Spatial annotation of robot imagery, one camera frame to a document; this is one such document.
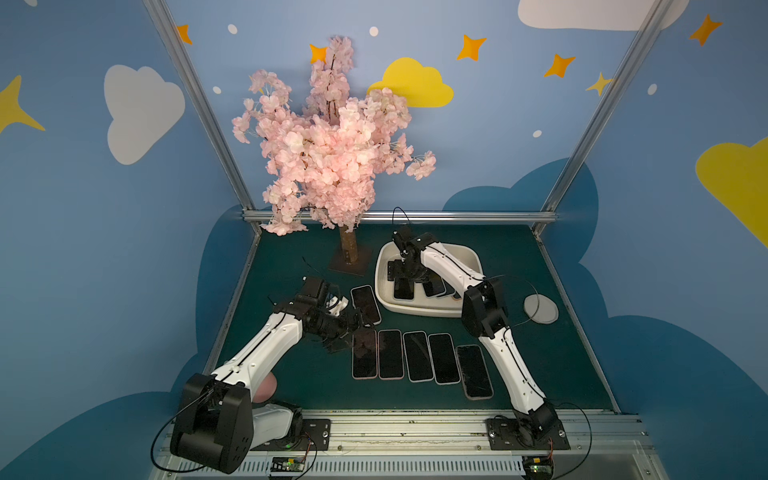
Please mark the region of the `white plastic storage box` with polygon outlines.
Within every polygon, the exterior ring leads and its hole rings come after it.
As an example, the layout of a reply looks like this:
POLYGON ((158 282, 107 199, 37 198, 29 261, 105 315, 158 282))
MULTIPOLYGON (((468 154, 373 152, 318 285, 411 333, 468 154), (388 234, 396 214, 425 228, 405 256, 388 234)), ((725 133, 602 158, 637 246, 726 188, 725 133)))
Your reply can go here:
MULTIPOLYGON (((441 277, 447 274, 449 280, 458 281, 457 290, 476 285, 476 278, 484 277, 480 259, 469 247, 437 242, 429 245, 423 254, 425 257, 422 263, 441 277)), ((387 279, 387 267, 390 261, 401 259, 400 251, 392 241, 386 243, 379 252, 374 290, 378 301, 386 309, 416 316, 461 317, 461 300, 456 300, 450 295, 427 297, 421 286, 414 287, 413 299, 397 299, 394 296, 394 282, 387 279)))

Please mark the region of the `phone salmon case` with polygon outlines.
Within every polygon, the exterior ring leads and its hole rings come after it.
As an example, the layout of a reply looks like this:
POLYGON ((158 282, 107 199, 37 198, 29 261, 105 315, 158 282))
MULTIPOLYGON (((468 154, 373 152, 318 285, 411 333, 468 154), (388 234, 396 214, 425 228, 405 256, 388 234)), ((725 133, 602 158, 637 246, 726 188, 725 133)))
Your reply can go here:
POLYGON ((415 297, 415 282, 408 278, 394 280, 393 296, 397 300, 413 300, 415 297))

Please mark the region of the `phone beige case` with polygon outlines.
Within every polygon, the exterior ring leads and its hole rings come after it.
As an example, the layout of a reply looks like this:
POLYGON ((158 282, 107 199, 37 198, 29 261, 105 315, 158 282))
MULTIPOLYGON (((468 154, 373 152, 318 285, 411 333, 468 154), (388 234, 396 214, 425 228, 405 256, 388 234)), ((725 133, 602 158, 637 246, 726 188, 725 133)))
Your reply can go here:
POLYGON ((465 396, 472 401, 491 399, 494 395, 493 385, 480 346, 457 346, 456 355, 465 396))

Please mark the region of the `phone light pink case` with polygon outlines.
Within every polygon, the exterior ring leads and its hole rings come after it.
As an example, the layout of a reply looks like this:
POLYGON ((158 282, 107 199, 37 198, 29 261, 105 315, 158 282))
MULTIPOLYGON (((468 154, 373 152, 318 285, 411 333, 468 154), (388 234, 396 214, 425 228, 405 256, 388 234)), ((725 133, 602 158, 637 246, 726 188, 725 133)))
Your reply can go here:
POLYGON ((428 336, 435 382, 452 385, 461 381, 454 343, 449 333, 433 333, 428 336))

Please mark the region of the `phone white case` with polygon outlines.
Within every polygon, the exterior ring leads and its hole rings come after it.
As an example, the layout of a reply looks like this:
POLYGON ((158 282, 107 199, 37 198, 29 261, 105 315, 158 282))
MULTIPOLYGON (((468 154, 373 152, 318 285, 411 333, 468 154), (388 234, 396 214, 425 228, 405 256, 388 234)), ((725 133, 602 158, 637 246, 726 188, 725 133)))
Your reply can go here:
POLYGON ((428 336, 424 331, 403 334, 408 379, 413 383, 434 379, 428 336))

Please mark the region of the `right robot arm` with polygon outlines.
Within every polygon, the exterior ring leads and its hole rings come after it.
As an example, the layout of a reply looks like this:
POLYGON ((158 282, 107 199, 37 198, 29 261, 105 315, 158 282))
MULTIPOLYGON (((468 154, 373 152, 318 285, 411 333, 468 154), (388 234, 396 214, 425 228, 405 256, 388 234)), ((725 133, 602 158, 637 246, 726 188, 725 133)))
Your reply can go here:
POLYGON ((562 425, 514 341, 502 278, 470 268, 430 233, 415 235, 403 226, 393 232, 392 241, 403 264, 393 278, 416 280, 432 271, 461 296, 462 324, 484 345, 507 387, 523 447, 533 449, 555 439, 562 425))

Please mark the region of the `phone cream case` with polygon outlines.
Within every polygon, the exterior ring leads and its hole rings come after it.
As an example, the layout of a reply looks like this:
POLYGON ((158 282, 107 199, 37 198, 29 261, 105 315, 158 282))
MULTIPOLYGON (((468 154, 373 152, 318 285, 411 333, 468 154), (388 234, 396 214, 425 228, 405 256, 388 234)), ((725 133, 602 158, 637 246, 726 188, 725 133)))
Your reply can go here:
POLYGON ((374 290, 370 285, 363 285, 350 290, 355 309, 360 314, 361 323, 367 327, 377 326, 382 317, 374 290))

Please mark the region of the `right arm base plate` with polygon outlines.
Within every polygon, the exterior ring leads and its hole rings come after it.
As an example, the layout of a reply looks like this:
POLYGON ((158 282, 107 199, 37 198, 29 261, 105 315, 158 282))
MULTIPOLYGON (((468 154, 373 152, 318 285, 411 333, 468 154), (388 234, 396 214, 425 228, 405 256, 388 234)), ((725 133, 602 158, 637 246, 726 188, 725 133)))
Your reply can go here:
POLYGON ((560 420, 543 433, 517 419, 496 415, 485 420, 486 434, 493 451, 570 450, 564 426, 560 420))

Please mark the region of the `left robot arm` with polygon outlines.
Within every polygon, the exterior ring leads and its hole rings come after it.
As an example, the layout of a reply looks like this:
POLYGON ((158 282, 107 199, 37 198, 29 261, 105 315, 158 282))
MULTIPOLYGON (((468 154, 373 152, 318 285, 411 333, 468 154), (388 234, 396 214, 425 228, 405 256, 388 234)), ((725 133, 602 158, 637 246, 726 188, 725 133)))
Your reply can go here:
POLYGON ((170 452, 201 468, 233 473, 251 448, 284 437, 292 428, 296 409, 253 407, 258 388, 279 360, 306 333, 332 343, 361 326, 361 314, 345 299, 276 305, 262 329, 230 360, 208 375, 197 373, 187 380, 170 452))

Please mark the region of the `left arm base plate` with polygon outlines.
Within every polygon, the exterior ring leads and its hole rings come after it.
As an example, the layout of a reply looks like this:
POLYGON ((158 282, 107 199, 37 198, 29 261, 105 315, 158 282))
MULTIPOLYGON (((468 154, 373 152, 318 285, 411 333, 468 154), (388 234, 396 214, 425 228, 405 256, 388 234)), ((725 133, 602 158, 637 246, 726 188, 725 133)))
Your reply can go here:
POLYGON ((331 427, 327 418, 303 419, 301 425, 292 425, 285 437, 254 446, 251 451, 327 451, 331 427))

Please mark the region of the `phone coral case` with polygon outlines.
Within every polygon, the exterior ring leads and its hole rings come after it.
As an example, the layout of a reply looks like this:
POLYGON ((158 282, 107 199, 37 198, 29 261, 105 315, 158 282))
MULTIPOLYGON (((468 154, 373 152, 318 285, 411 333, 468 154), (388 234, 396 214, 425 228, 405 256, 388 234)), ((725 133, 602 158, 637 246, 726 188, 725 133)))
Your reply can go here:
POLYGON ((352 377, 368 380, 376 378, 377 374, 377 332, 370 328, 360 329, 353 336, 352 377))

